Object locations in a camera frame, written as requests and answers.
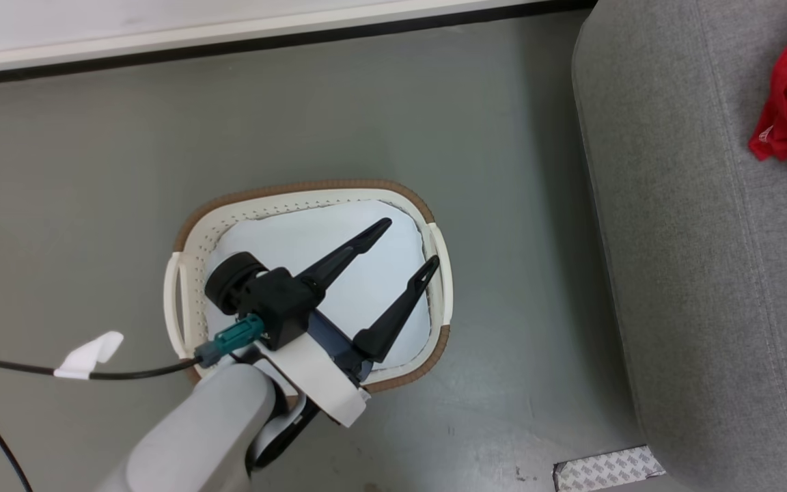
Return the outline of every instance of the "fabric upholstery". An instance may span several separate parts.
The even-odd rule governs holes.
[[[626,364],[695,490],[787,491],[787,163],[747,140],[787,1],[600,0],[574,84]]]

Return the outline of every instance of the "couch seam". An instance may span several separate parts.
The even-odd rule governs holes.
[[[734,165],[734,162],[737,161],[737,159],[734,156],[734,150],[732,147],[733,138],[730,134],[730,118],[728,118],[728,107],[725,104],[724,99],[721,97],[721,81],[719,81],[715,56],[713,56],[715,53],[710,46],[709,36],[706,34],[706,25],[703,11],[702,8],[700,8],[702,5],[702,0],[694,0],[693,4],[697,13],[697,19],[699,20],[703,49],[705,51],[706,58],[708,58],[710,72],[712,75],[713,105],[718,106],[718,108],[721,110],[723,126],[722,131],[724,131],[725,135],[725,168],[727,168],[728,177],[730,177],[732,196],[734,197],[737,215],[739,216],[739,221],[741,224],[740,231],[743,235],[743,243],[746,246],[747,253],[749,253],[749,260],[756,266],[756,273],[752,274],[753,294],[755,296],[755,300],[758,303],[759,309],[763,311],[763,318],[765,319],[765,322],[762,323],[762,332],[764,333],[764,343],[767,346],[768,361],[771,364],[771,372],[773,374],[775,391],[777,392],[780,405],[783,407],[785,420],[787,421],[787,367],[785,365],[784,350],[779,346],[777,339],[777,326],[775,326],[777,322],[775,322],[775,312],[773,311],[772,303],[769,302],[769,296],[767,292],[767,277],[763,265],[760,246],[756,243],[755,236],[753,234],[754,227],[751,220],[749,205],[747,205],[747,191],[744,186],[737,186],[738,183],[743,183],[743,179],[737,171],[736,165]],[[774,352],[778,352],[778,357],[781,364],[777,364],[777,362],[775,362]]]

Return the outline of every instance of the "black baseboard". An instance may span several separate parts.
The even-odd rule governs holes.
[[[590,9],[597,0],[546,0],[544,2],[526,3],[496,9],[474,10],[474,12],[461,12],[430,18],[415,18],[385,22],[382,24],[358,25],[328,31],[300,32],[271,38],[256,38],[256,40],[231,41],[228,43],[203,44],[202,46],[189,46],[172,50],[163,50],[149,53],[135,53],[100,59],[87,59],[72,61],[55,65],[32,66],[31,68],[15,68],[0,72],[0,82],[26,81],[40,77],[55,75],[78,74],[121,68],[121,66],[145,65],[148,63],[172,62],[176,59],[199,58],[228,53],[244,53],[259,50],[271,50],[285,46],[299,46],[300,44],[327,43],[338,40],[352,40],[352,38],[367,38],[382,34],[396,32],[421,31],[435,27],[450,25],[475,24],[489,22],[504,18],[520,18],[521,16],[537,16],[565,10]]]

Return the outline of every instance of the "black cable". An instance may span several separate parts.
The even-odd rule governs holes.
[[[103,381],[125,381],[131,379],[145,379],[148,377],[165,376],[165,374],[171,374],[179,370],[185,370],[185,368],[194,366],[200,361],[200,357],[194,357],[191,360],[179,362],[179,364],[167,366],[164,368],[156,368],[156,370],[142,370],[136,372],[91,372],[90,379]],[[41,374],[42,376],[53,376],[54,371],[53,368],[43,368],[27,364],[16,364],[16,362],[8,361],[0,361],[0,368],[3,368],[4,370],[28,372],[31,374]],[[2,448],[2,452],[4,452],[5,457],[8,458],[10,465],[12,465],[14,468],[14,472],[16,473],[16,476],[18,476],[18,479],[20,479],[20,483],[23,484],[24,490],[26,492],[32,492],[32,486],[29,484],[29,480],[26,479],[26,474],[23,472],[22,467],[20,467],[20,463],[18,463],[16,460],[16,457],[8,447],[8,444],[5,442],[2,434],[0,434],[0,448]]]
[[[179,362],[179,364],[157,368],[157,370],[140,370],[136,372],[91,372],[90,379],[98,379],[100,381],[127,381],[129,379],[147,379],[149,377],[165,376],[166,374],[193,367],[199,364],[201,360],[201,357],[194,357],[188,361]]]

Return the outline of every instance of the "green connector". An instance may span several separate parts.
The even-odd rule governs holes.
[[[226,330],[215,335],[214,340],[209,340],[197,346],[193,352],[194,356],[201,357],[199,366],[209,368],[221,361],[224,355],[231,354],[232,351],[249,346],[260,339],[263,334],[263,320],[256,314],[247,315],[244,320],[228,327]]]

